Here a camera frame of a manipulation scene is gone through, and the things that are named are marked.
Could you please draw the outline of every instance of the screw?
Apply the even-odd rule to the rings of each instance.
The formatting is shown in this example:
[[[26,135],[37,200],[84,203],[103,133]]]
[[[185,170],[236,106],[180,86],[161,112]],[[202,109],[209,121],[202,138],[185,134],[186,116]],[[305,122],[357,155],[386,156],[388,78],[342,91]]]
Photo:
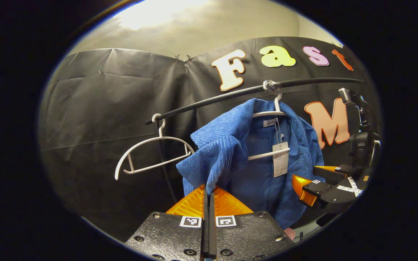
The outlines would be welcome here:
[[[220,251],[220,254],[222,256],[231,256],[231,255],[233,255],[233,252],[230,249],[224,249],[224,250]]]
[[[188,256],[196,255],[196,251],[194,251],[192,249],[185,249],[184,253],[187,254]]]
[[[159,259],[164,260],[164,258],[163,258],[162,256],[158,255],[158,254],[154,254],[154,255],[152,255],[152,256],[154,256],[154,257],[156,257],[156,258],[159,258]]]

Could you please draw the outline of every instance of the paper tag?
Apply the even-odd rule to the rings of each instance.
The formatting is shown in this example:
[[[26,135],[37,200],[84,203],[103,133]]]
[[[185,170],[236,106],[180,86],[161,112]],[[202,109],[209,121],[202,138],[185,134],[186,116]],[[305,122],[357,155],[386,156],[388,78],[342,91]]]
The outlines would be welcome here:
[[[288,149],[288,142],[283,142],[272,146],[272,151]],[[274,177],[284,175],[288,172],[288,152],[273,155],[274,158]]]
[[[275,124],[275,122],[277,122],[277,118],[272,119],[272,120],[268,120],[268,121],[264,121],[264,127],[269,127]]]

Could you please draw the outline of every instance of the empty white hanger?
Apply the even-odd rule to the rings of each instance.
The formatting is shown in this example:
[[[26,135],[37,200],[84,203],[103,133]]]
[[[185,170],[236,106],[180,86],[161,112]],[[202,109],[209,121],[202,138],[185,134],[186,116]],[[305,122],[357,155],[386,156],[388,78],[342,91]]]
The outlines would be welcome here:
[[[280,99],[282,98],[282,88],[277,87],[278,86],[277,83],[274,81],[270,81],[270,80],[264,81],[262,85],[264,87],[264,90],[277,94],[277,97],[274,99],[275,111],[258,112],[258,113],[253,114],[253,118],[260,117],[260,116],[267,116],[267,115],[286,116],[287,114],[285,112],[280,111],[280,105],[278,103]],[[283,150],[278,150],[276,152],[267,152],[267,153],[262,153],[259,155],[249,156],[247,159],[248,160],[259,159],[259,158],[269,157],[269,156],[273,156],[277,154],[282,154],[282,153],[289,152],[289,151],[290,151],[290,148],[287,148]]]
[[[160,116],[160,115],[161,114],[159,114],[159,113],[154,114],[153,117],[152,117],[152,122],[155,122],[156,121],[156,116]],[[123,154],[123,156],[120,158],[119,163],[117,164],[117,167],[116,167],[116,175],[115,175],[116,180],[119,179],[119,170],[120,170],[120,167],[121,167],[121,165],[122,165],[122,163],[123,163],[123,161],[125,160],[126,157],[128,157],[128,162],[130,163],[131,171],[123,170],[123,172],[125,172],[127,174],[133,174],[133,173],[138,173],[138,172],[142,172],[142,171],[145,171],[145,170],[150,170],[154,167],[159,167],[159,166],[165,165],[167,163],[170,163],[170,162],[179,160],[181,158],[187,157],[191,153],[194,153],[193,148],[186,141],[181,140],[179,138],[175,138],[175,137],[163,137],[162,136],[162,129],[164,128],[164,126],[165,126],[165,119],[162,119],[162,126],[159,127],[159,137],[150,138],[150,139],[144,140],[140,143],[137,143]],[[166,162],[162,162],[162,163],[159,163],[159,164],[156,164],[156,165],[152,165],[150,167],[143,167],[142,169],[139,169],[139,170],[133,169],[133,164],[131,163],[130,152],[132,150],[136,149],[137,147],[145,144],[145,143],[148,143],[148,142],[151,142],[151,141],[156,141],[156,140],[162,140],[162,139],[171,139],[171,140],[177,140],[177,141],[183,142],[184,147],[185,147],[185,155],[182,155],[180,157],[176,157],[176,158],[168,160]]]

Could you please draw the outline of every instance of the jacket sleeve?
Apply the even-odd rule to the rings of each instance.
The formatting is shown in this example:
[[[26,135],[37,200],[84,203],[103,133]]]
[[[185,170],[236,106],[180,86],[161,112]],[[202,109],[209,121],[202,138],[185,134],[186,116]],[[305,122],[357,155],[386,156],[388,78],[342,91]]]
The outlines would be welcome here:
[[[206,184],[208,194],[216,184],[225,187],[230,180],[230,172],[246,165],[247,153],[241,149],[237,139],[227,136],[199,148],[176,167],[184,178],[184,192],[188,195],[202,184]]]
[[[315,132],[314,127],[308,124],[304,119],[301,119],[301,121],[303,122],[304,130],[306,131],[307,143],[312,157],[312,164],[314,166],[323,166],[325,164],[324,157],[322,155],[322,150],[320,149],[317,132]]]

